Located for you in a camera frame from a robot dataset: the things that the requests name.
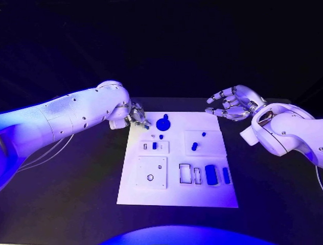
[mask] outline cable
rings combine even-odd
[[[322,180],[321,180],[321,175],[319,175],[319,169],[318,169],[318,166],[316,166],[315,168],[316,168],[316,176],[318,176],[319,184],[321,184],[321,187],[322,187],[322,190],[323,190],[323,185],[322,185]]]
[[[27,164],[22,164],[21,168],[22,169],[24,167],[27,167],[28,165],[34,164],[37,161],[40,161],[50,153],[51,151],[57,148],[57,146],[60,145],[60,143],[63,142],[63,140],[55,144],[55,146],[47,151],[47,153],[40,157],[37,158],[32,162],[27,163]]]
[[[58,155],[58,153],[64,150],[64,148],[67,147],[67,145],[68,145],[68,143],[70,143],[70,141],[71,141],[73,138],[74,138],[74,134],[71,135],[71,138],[70,138],[68,142],[66,143],[66,145],[63,146],[61,150],[57,152],[57,154],[50,159],[47,159],[44,162],[41,162],[41,163],[38,163],[38,164],[35,164],[35,165],[32,165],[30,167],[21,168],[18,170],[18,172],[21,172],[24,170],[28,170],[30,168],[37,167],[37,166],[43,165],[47,161],[50,161]]]

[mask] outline blue disc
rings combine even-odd
[[[168,115],[156,121],[156,128],[161,131],[166,131],[171,128],[171,121],[168,120]]]

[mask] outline robotic hand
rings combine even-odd
[[[0,114],[0,190],[38,149],[104,120],[112,129],[133,122],[151,126],[143,107],[130,101],[129,92],[116,81]]]
[[[224,110],[207,112],[234,121],[253,116],[251,126],[241,132],[250,145],[259,142],[277,156],[292,150],[302,152],[313,164],[323,168],[323,119],[292,104],[270,104],[244,85],[217,93],[208,103],[223,99]]]

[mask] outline small blue piece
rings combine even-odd
[[[156,121],[156,128],[161,131],[166,131],[171,128],[171,121],[168,120],[168,114],[165,115],[162,119]]]
[[[198,149],[198,143],[195,142],[194,145],[192,145],[192,150],[195,151]]]
[[[227,184],[230,184],[231,183],[231,178],[230,178],[230,172],[228,172],[228,168],[227,167],[223,168],[223,175],[224,175],[224,182]]]
[[[217,185],[218,179],[217,179],[217,173],[215,173],[215,165],[207,165],[205,170],[207,170],[208,184]]]

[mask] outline white mat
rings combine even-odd
[[[156,121],[165,114],[169,115],[172,126],[162,132],[156,128]],[[146,112],[146,117],[153,124],[151,129],[146,130],[136,125],[132,125],[130,129],[117,204],[237,208],[234,185],[224,182],[223,168],[230,166],[217,116],[205,112]],[[159,142],[168,141],[169,154],[161,154],[158,150],[155,154],[149,149],[145,150],[142,141],[158,142],[158,147],[161,147]],[[200,143],[195,152],[189,151],[194,142],[188,141]],[[166,158],[166,166],[159,163],[161,157]],[[140,164],[146,159],[151,162],[148,170]],[[181,163],[191,164],[192,184],[181,184]],[[217,166],[220,182],[217,186],[208,185],[207,181],[205,166],[210,164]],[[195,184],[194,168],[201,169],[201,185]],[[142,180],[145,177],[142,173],[146,171],[153,172],[149,173],[155,176],[153,181],[159,181],[165,174],[168,175],[165,189],[158,189],[152,185],[149,187],[149,181]]]

